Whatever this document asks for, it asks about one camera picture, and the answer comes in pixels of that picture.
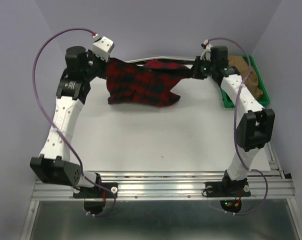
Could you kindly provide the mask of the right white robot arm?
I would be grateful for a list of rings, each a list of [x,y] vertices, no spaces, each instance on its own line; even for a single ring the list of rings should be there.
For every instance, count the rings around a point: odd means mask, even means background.
[[[264,108],[249,91],[240,71],[230,65],[227,47],[208,42],[202,47],[204,51],[194,63],[194,76],[212,78],[234,104],[235,154],[221,182],[222,192],[233,195],[245,186],[254,158],[271,140],[275,112]]]

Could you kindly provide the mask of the red plaid skirt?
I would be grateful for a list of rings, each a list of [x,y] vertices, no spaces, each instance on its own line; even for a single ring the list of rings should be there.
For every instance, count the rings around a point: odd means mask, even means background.
[[[193,76],[193,70],[174,62],[158,59],[143,66],[111,58],[106,71],[107,99],[110,105],[137,103],[154,107],[168,107],[181,96],[172,89],[182,80]]]

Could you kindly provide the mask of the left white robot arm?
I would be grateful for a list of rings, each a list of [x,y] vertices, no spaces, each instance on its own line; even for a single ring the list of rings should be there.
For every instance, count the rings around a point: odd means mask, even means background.
[[[97,173],[84,172],[83,164],[72,163],[71,146],[80,112],[91,90],[90,82],[105,78],[111,46],[73,46],[66,50],[66,69],[63,71],[55,99],[55,112],[49,117],[51,127],[46,142],[38,157],[32,157],[30,167],[46,184],[85,188],[91,197],[102,193],[101,177]]]

